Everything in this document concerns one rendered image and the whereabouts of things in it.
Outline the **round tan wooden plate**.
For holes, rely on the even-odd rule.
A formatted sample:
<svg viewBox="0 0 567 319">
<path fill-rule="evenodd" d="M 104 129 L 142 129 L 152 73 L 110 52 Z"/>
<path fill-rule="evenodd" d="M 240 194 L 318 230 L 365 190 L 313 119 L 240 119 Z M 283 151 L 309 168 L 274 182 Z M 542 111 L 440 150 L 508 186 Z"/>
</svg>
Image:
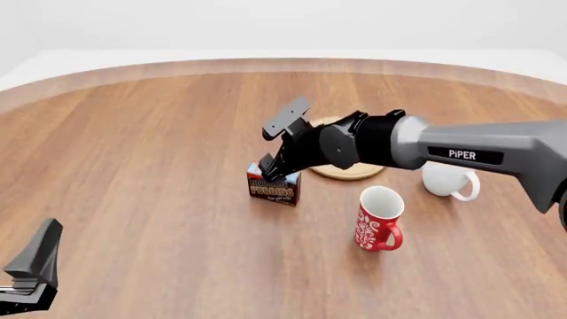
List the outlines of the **round tan wooden plate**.
<svg viewBox="0 0 567 319">
<path fill-rule="evenodd" d="M 334 167 L 333 165 L 323 165 L 310 168 L 311 171 L 317 173 L 318 175 L 341 181 L 364 180 L 378 175 L 380 172 L 382 172 L 383 169 L 384 167 L 371 164 L 354 164 L 348 169 L 340 169 L 338 167 Z"/>
</svg>

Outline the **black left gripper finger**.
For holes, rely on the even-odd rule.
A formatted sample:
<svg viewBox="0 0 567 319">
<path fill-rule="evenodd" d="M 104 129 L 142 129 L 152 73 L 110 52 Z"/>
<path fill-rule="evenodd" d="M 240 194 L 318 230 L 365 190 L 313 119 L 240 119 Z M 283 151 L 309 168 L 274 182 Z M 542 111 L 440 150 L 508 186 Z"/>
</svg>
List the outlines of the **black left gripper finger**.
<svg viewBox="0 0 567 319">
<path fill-rule="evenodd" d="M 12 277 L 13 290 L 33 290 L 38 284 L 58 288 L 58 246 L 63 225 L 46 219 L 22 251 L 8 262 L 4 272 Z"/>
</svg>

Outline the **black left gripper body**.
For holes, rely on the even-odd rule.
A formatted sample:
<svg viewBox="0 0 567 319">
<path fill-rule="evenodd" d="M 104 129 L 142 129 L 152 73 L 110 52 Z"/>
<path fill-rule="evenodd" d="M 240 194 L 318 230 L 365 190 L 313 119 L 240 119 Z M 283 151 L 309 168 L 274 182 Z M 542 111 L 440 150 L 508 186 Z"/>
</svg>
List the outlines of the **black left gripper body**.
<svg viewBox="0 0 567 319">
<path fill-rule="evenodd" d="M 0 313 L 49 310 L 58 287 L 36 278 L 13 278 L 11 286 L 0 286 Z"/>
</svg>

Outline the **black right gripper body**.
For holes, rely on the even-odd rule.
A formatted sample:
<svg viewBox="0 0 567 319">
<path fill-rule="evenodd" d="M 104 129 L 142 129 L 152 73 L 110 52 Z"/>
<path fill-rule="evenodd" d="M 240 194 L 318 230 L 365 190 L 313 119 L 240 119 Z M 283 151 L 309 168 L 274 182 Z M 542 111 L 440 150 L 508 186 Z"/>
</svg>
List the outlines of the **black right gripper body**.
<svg viewBox="0 0 567 319">
<path fill-rule="evenodd" d="M 320 146 L 320 133 L 323 125 L 302 129 L 297 135 L 284 132 L 281 153 L 300 165 L 303 169 L 329 164 Z"/>
</svg>

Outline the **chocolate pudding box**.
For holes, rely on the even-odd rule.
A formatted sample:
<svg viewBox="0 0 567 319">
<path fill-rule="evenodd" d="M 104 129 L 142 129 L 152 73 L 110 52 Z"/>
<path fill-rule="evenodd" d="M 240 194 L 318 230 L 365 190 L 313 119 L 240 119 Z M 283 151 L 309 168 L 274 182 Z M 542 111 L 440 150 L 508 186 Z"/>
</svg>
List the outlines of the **chocolate pudding box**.
<svg viewBox="0 0 567 319">
<path fill-rule="evenodd" d="M 267 182 L 261 175 L 258 163 L 252 162 L 247 168 L 246 175 L 250 196 L 288 206 L 298 204 L 301 189 L 300 172 Z"/>
</svg>

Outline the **red mug with white pattern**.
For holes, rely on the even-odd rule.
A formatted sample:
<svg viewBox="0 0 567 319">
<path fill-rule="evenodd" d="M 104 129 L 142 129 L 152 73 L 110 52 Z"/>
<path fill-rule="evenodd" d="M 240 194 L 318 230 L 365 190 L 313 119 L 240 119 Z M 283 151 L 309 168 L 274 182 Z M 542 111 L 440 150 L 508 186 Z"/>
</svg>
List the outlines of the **red mug with white pattern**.
<svg viewBox="0 0 567 319">
<path fill-rule="evenodd" d="M 403 243 L 397 221 L 405 204 L 391 188 L 374 185 L 362 191 L 355 225 L 355 243 L 367 252 L 394 251 Z"/>
</svg>

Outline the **plain white mug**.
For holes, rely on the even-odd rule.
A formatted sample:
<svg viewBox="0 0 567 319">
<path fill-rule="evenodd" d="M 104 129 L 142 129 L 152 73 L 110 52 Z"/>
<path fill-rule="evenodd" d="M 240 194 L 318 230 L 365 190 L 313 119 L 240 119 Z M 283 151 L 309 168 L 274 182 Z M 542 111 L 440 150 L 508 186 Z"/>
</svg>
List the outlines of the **plain white mug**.
<svg viewBox="0 0 567 319">
<path fill-rule="evenodd" d="M 480 181 L 474 169 L 428 161 L 421 167 L 421 172 L 424 187 L 435 196 L 471 201 L 479 194 Z M 471 183 L 471 192 L 469 196 L 463 196 L 460 190 L 467 183 Z"/>
</svg>

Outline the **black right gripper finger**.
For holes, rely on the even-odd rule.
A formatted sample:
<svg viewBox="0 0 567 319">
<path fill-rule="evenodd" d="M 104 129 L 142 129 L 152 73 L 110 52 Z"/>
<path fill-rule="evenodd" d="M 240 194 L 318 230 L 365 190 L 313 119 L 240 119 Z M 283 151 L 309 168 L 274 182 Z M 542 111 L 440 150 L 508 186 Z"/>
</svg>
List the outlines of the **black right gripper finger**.
<svg viewBox="0 0 567 319">
<path fill-rule="evenodd" d="M 275 171 L 274 177 L 263 177 L 265 180 L 278 180 L 288 175 L 292 175 L 296 172 L 300 172 L 302 168 L 299 164 L 294 162 L 291 157 L 285 156 L 283 153 L 279 152 L 276 156 L 273 156 L 276 160 L 277 170 Z"/>
<path fill-rule="evenodd" d="M 267 153 L 260 159 L 258 168 L 263 177 L 274 177 L 277 170 L 276 160 L 270 153 Z"/>
</svg>

